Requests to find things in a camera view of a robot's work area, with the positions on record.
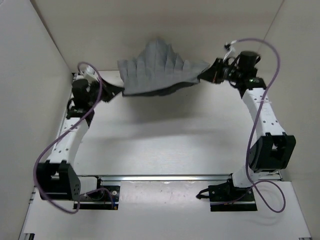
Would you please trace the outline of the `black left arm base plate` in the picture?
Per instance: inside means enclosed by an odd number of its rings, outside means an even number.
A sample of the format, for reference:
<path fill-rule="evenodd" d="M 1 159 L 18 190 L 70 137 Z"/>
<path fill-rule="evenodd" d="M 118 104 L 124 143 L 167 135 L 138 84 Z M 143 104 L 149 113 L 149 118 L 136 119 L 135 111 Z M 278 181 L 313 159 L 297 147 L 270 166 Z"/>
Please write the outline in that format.
<path fill-rule="evenodd" d="M 119 181 L 97 180 L 99 190 L 90 190 L 89 194 L 84 193 L 80 197 L 80 210 L 108 210 L 119 209 L 121 183 Z"/>

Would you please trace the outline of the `aluminium table edge rail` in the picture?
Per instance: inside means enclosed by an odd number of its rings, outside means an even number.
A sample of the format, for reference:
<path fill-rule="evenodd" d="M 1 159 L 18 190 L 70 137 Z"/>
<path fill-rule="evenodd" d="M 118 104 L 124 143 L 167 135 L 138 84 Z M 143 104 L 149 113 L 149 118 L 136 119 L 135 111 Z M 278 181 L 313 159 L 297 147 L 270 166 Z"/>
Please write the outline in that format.
<path fill-rule="evenodd" d="M 176 181 L 226 181 L 229 174 L 170 174 L 170 175 L 100 175 L 104 182 L 176 182 Z"/>

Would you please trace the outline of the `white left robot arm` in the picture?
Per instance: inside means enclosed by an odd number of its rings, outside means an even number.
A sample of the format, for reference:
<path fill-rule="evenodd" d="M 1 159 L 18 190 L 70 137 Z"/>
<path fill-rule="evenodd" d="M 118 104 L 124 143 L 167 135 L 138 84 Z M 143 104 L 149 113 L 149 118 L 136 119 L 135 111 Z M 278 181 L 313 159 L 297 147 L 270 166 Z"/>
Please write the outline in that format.
<path fill-rule="evenodd" d="M 90 128 L 96 103 L 108 103 L 123 91 L 123 87 L 82 78 L 72 83 L 72 95 L 67 102 L 63 129 L 52 146 L 52 152 L 36 167 L 36 179 L 43 200 L 77 201 L 81 181 L 73 169 L 76 154 Z"/>

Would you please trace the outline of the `grey pleated skirt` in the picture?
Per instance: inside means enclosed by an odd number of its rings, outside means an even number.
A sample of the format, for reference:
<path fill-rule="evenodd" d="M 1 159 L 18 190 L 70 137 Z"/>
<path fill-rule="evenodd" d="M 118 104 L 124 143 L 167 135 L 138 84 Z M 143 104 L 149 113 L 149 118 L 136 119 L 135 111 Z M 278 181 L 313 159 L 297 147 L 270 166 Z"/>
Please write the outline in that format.
<path fill-rule="evenodd" d="M 200 83 L 198 75 L 210 67 L 205 61 L 183 60 L 171 44 L 158 38 L 138 57 L 117 61 L 124 97 L 167 96 Z"/>

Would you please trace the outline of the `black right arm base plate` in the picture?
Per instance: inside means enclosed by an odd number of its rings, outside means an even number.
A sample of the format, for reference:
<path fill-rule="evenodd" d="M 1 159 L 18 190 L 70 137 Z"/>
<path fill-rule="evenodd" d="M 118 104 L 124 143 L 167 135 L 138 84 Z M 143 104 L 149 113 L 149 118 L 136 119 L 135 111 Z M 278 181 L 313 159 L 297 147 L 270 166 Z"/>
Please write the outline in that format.
<path fill-rule="evenodd" d="M 253 190 L 250 187 L 234 187 L 230 182 L 209 185 L 201 190 L 196 198 L 209 199 L 211 212 L 255 212 L 258 210 Z"/>

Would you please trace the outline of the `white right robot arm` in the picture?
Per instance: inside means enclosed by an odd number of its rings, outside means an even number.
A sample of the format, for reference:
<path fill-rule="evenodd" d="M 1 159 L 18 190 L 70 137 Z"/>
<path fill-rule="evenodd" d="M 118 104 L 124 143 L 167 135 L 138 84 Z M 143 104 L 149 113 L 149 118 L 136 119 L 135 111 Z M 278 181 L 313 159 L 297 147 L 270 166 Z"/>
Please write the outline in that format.
<path fill-rule="evenodd" d="M 213 84 L 229 81 L 239 91 L 253 121 L 256 142 L 249 144 L 245 165 L 231 175 L 232 183 L 224 187 L 229 200 L 236 200 L 242 195 L 242 188 L 250 187 L 267 174 L 285 169 L 296 146 L 296 138 L 288 135 L 276 118 L 267 85 L 257 76 L 256 64 L 260 59 L 254 51 L 242 51 L 232 62 L 217 58 L 198 75 L 198 79 Z"/>

